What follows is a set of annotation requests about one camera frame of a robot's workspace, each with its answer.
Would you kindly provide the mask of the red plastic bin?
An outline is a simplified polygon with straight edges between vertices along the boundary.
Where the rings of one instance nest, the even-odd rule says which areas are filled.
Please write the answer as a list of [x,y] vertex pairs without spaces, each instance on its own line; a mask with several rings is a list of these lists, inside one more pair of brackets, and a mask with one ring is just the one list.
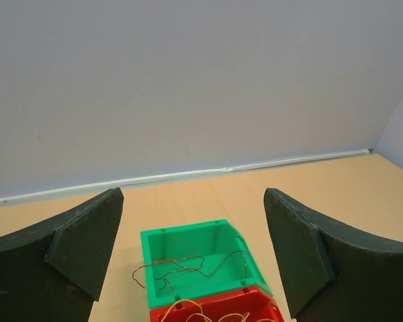
[[273,297],[258,286],[200,299],[179,299],[150,311],[151,321],[283,321]]

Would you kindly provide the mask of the far green plastic bin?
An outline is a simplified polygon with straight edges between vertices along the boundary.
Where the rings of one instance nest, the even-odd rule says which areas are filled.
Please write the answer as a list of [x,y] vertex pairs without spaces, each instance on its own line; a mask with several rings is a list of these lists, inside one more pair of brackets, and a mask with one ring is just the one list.
[[271,293],[245,239],[225,219],[143,231],[140,237],[150,309],[246,286]]

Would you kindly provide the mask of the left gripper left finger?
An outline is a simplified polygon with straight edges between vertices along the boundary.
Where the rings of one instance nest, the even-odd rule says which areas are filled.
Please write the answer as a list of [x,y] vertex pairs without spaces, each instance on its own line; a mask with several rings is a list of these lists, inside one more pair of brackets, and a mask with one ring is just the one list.
[[124,196],[109,189],[0,237],[0,321],[88,321],[100,298]]

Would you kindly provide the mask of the aluminium table edge frame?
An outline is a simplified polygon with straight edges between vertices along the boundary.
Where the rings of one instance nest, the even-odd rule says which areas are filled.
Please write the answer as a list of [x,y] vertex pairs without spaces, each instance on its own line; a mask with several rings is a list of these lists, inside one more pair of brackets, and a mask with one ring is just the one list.
[[215,176],[223,176],[228,174],[250,172],[254,170],[262,170],[268,168],[279,168],[283,166],[291,166],[294,164],[304,164],[311,162],[320,162],[326,160],[335,160],[340,158],[349,158],[355,156],[370,155],[371,149],[351,150],[346,152],[334,152],[325,154],[315,154],[309,156],[296,156],[292,158],[282,158],[268,162],[256,162],[250,164],[243,164],[240,166],[225,166],[222,168],[211,168],[203,170],[190,170],[183,172],[173,172],[167,174],[156,174],[150,176],[140,176],[136,178],[126,178],[120,180],[111,180],[105,182],[95,182],[90,184],[82,184],[77,186],[69,186],[59,189],[50,189],[46,191],[39,191],[34,193],[27,193],[22,195],[15,195],[10,197],[0,198],[0,207],[9,205],[21,205],[26,203],[33,203],[38,201],[47,201],[60,199],[65,197],[75,197],[80,195],[87,195],[104,191],[111,188],[132,188],[134,186],[148,186],[153,184],[162,184],[165,182],[180,182],[195,180],[200,178],[211,178]]

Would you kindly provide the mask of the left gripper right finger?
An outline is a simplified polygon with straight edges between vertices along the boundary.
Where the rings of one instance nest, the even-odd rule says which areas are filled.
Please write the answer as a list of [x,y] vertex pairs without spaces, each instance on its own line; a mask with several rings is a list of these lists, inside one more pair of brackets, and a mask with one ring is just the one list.
[[403,321],[403,242],[354,228],[279,189],[263,198],[290,317]]

